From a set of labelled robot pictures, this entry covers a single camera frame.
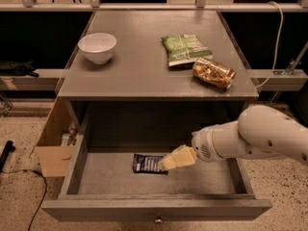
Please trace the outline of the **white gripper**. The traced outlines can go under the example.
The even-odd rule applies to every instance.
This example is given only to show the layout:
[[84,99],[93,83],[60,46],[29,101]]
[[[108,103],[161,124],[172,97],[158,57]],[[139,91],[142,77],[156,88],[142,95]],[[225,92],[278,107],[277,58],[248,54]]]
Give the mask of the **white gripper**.
[[219,162],[224,158],[216,151],[213,135],[218,125],[192,132],[192,147],[182,144],[167,154],[158,165],[161,170],[194,165],[197,158],[203,162]]

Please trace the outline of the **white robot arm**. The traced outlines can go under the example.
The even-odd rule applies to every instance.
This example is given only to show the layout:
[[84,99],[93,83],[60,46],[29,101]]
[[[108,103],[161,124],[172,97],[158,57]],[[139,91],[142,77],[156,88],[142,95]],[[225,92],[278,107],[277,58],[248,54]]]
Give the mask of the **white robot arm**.
[[170,170],[192,166],[198,160],[211,163],[282,156],[308,165],[308,128],[272,107],[252,105],[235,121],[194,132],[190,146],[177,147],[158,166]]

